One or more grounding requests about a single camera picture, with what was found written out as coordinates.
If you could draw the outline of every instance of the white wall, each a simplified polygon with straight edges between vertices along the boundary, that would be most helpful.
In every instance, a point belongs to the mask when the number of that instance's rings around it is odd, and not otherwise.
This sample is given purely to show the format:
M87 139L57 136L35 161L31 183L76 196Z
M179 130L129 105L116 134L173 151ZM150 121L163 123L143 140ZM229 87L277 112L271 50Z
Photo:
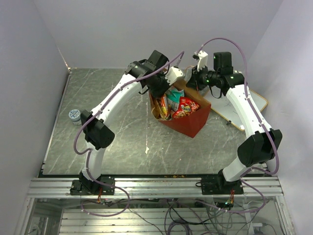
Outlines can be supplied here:
M249 85L269 100L283 140L279 179L296 229L312 234L313 1L284 0L249 62Z
M0 234L14 233L68 70L32 0L0 0Z
M186 50L181 65L213 37L239 43L247 58L255 50L282 0L34 0L70 67L125 68L154 49L169 58ZM230 50L212 42L207 52Z

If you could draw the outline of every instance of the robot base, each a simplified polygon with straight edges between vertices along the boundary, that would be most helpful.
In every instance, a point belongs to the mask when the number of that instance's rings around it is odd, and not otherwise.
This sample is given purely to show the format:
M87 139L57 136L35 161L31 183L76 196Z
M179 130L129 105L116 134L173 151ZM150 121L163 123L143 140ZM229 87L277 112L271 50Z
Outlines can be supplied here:
M104 184L115 185L115 180L111 177L100 176L97 180ZM88 180L81 172L79 174L79 180L73 180L69 191L71 195L98 195L100 189L102 190L102 195L114 195L114 188Z
M239 180L227 182L224 179L223 170L220 170L218 174L207 175L196 186L201 188L202 195L230 194L231 190L234 190L234 194L244 193Z

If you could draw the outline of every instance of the snack bag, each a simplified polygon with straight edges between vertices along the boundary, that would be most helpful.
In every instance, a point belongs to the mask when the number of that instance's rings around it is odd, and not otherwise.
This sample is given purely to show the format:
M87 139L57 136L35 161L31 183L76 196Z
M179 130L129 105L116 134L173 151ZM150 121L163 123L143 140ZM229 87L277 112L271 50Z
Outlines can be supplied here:
M170 119L170 108L165 94L160 99L154 99L154 105L161 119Z
M167 102L170 106L170 109L173 111L177 111L179 107L179 99L181 96L185 96L184 90L179 91L175 87L170 87L166 91Z
M199 107L200 105L192 101L191 99L187 97L180 97L178 110L172 113L172 118L177 119L184 116L188 116L194 111L196 111Z

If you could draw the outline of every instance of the gray marble surface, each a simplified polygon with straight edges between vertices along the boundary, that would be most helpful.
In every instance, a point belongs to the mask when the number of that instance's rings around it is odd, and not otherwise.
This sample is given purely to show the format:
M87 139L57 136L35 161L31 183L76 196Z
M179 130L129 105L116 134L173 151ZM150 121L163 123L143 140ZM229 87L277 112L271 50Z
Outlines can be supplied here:
M72 109L91 110L121 78L124 70L73 69L45 161L44 174L78 174L85 156L76 155L73 141L81 126L72 124ZM102 162L103 174L217 173L236 158L245 133L211 111L206 125L192 139L156 121L148 94L129 100L110 126L115 132ZM78 148L85 149L83 135Z

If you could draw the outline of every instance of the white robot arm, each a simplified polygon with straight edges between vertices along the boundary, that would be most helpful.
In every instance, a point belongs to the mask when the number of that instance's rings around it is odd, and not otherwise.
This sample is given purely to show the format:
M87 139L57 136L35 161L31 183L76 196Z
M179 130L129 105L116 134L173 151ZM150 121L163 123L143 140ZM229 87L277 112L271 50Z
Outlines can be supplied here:
M109 101L105 109L84 129L87 146L91 149L90 157L86 158L85 167L82 170L82 175L87 180L92 181L93 178L98 179L101 176L101 164L106 147L109 146L114 139L114 134L109 130L109 127L122 107L145 87L151 91L153 96L158 97L162 96L177 80L184 78L184 74L179 68L170 67L166 73L162 71L140 82L130 83L121 89L121 86L124 84L159 69L167 60L164 55L154 51L148 60L131 63L110 94L99 105L94 107L91 112L86 110L82 112L81 118L82 124L84 124L92 117L92 114L98 113L103 104L108 101L113 93L120 90Z
M187 87L198 90L202 90L206 86L220 88L221 95L225 95L235 107L246 131L247 139L238 147L237 158L218 173L218 187L226 189L229 185L231 186L232 182L237 182L247 169L254 164L271 160L274 154L268 137L264 133L264 128L260 125L251 108L252 105L258 110L251 98L248 87L246 88L248 95L246 97L244 77L241 73L234 73L233 71L230 52L214 53L214 70L210 71L206 66L208 58L206 52L200 51L198 56L194 58L199 61L198 65L193 68ZM184 74L179 68L170 67L166 73L162 71L148 79L130 83L136 78L156 71L164 66L167 61L168 59L163 54L154 51L148 60L131 63L111 93L91 112L86 110L82 112L82 124L93 117L93 120L84 129L85 140L88 142L87 145L91 151L89 157L86 157L85 167L80 174L82 185L90 193L95 192L91 189L95 185L93 181L101 177L101 164L105 149L114 139L114 133L109 129L109 126L121 108L144 87L147 87L154 97L161 97L175 81L184 78ZM104 103L107 103L107 105L104 110L101 110ZM270 133L276 148L278 148L282 139L280 130L273 130L261 113L257 112L262 120L261 124Z
M265 163L274 158L272 145L265 130L272 137L276 148L280 144L282 134L280 130L273 130L259 112L250 95L249 87L244 85L244 76L241 73L234 73L230 52L214 53L214 70L210 71L206 66L206 52L200 50L193 57L198 60L198 64L192 68L187 87L198 90L203 90L207 86L210 90L213 86L220 88L220 97L225 95L229 99L245 127L247 139L238 147L237 158L219 172L220 185L223 186L238 181L254 164Z

